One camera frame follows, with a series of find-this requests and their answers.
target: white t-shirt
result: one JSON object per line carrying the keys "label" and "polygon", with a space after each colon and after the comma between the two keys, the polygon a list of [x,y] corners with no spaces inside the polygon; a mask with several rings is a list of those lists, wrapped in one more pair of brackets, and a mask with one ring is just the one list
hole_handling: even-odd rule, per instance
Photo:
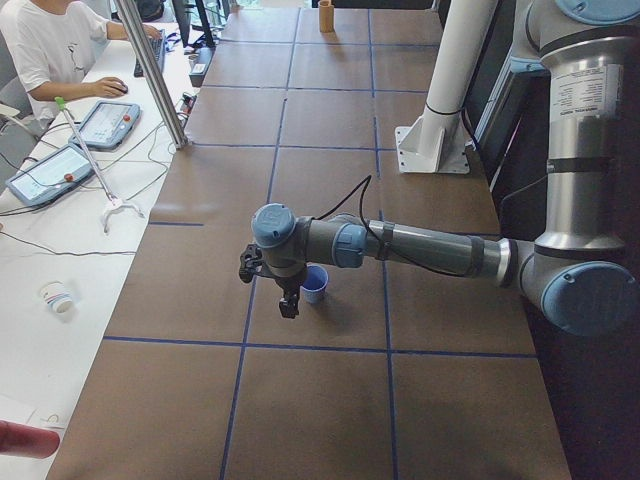
{"label": "white t-shirt", "polygon": [[[45,82],[81,82],[96,61],[91,40],[106,41],[107,22],[82,2],[70,3],[64,15],[29,0],[9,0],[0,11],[0,30],[27,92]],[[55,102],[29,100],[39,120],[59,111]]]}

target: blue joint cap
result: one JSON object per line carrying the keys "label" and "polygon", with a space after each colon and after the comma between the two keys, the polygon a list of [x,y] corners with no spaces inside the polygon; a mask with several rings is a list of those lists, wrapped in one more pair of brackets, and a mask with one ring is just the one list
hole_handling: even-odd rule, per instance
{"label": "blue joint cap", "polygon": [[333,263],[341,268],[358,268],[367,244],[367,231],[360,225],[345,223],[333,238]]}
{"label": "blue joint cap", "polygon": [[260,207],[251,219],[251,230],[260,248],[274,248],[293,233],[296,217],[281,203],[270,203]]}
{"label": "blue joint cap", "polygon": [[547,319],[574,335],[611,332],[635,318],[640,288],[628,270],[609,262],[587,262],[563,270],[542,292]]}
{"label": "blue joint cap", "polygon": [[640,15],[640,0],[556,0],[567,17],[587,25],[615,25]]}

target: white cup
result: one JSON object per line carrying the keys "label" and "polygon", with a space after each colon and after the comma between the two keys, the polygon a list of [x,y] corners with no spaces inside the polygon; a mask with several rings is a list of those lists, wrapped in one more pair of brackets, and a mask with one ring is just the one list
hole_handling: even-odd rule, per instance
{"label": "white cup", "polygon": [[73,306],[73,298],[62,282],[47,283],[40,289],[40,296],[56,313],[64,313]]}

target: person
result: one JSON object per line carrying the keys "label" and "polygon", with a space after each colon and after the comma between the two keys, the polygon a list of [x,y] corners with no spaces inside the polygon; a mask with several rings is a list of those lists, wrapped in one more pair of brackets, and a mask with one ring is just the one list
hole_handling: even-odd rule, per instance
{"label": "person", "polygon": [[[161,36],[151,25],[144,30]],[[127,33],[80,1],[9,0],[0,11],[0,31],[43,127],[58,113],[55,97],[117,98],[128,91],[118,77],[83,82],[96,61],[92,41],[126,40]]]}

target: white pipe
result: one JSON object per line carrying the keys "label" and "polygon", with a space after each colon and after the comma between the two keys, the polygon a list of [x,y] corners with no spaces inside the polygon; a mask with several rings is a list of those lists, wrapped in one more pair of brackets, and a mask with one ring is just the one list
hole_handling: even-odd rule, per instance
{"label": "white pipe", "polygon": [[[447,157],[459,128],[460,116],[455,113],[463,106],[497,3],[451,1],[424,112],[411,131],[398,139],[401,171],[452,171],[447,169],[451,167]],[[455,156],[460,157],[460,152],[456,150]]]}

